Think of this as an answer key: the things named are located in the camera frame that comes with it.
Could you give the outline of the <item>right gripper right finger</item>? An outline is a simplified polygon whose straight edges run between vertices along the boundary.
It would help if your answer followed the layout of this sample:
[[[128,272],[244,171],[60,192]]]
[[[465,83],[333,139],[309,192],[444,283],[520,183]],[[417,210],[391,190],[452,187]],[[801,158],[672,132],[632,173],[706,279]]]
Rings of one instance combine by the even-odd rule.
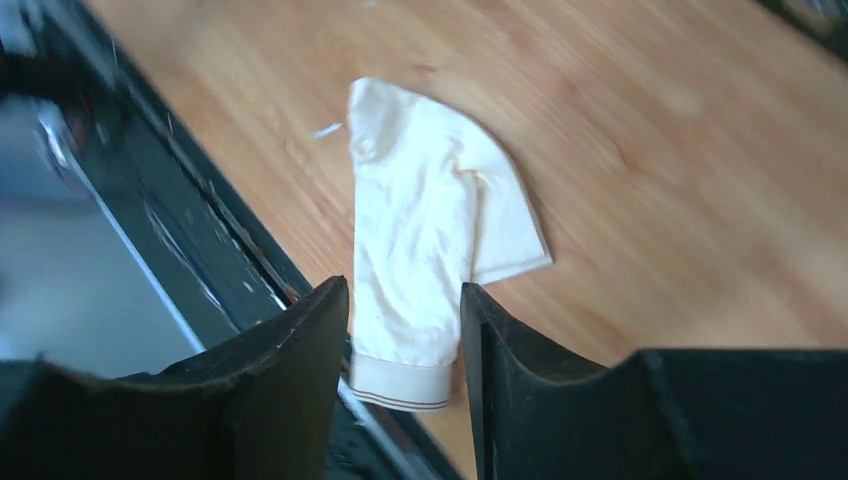
[[[481,479],[843,479],[847,354],[641,349],[606,367],[461,293]]]

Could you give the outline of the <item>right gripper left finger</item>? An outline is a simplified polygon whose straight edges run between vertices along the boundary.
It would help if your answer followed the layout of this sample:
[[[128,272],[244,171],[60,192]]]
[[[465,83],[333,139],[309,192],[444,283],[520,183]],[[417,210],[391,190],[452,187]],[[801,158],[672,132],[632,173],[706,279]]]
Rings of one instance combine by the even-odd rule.
[[[157,374],[1,365],[5,479],[320,479],[344,356],[341,276]]]

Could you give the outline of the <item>beige underwear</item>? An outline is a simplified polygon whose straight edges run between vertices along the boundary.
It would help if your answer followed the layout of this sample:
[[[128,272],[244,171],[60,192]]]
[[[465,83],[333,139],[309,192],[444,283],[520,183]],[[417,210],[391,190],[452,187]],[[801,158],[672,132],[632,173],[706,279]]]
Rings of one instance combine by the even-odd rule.
[[[553,262],[511,158],[463,113],[383,80],[349,90],[353,354],[362,401],[445,407],[460,296]]]

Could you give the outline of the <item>aluminium frame rail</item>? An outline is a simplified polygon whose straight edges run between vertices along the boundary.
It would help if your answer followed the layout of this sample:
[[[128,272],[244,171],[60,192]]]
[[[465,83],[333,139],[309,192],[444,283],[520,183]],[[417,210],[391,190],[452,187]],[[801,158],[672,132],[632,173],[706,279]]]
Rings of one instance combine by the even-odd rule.
[[[54,104],[1,102],[1,356],[156,373],[197,336],[76,165]]]

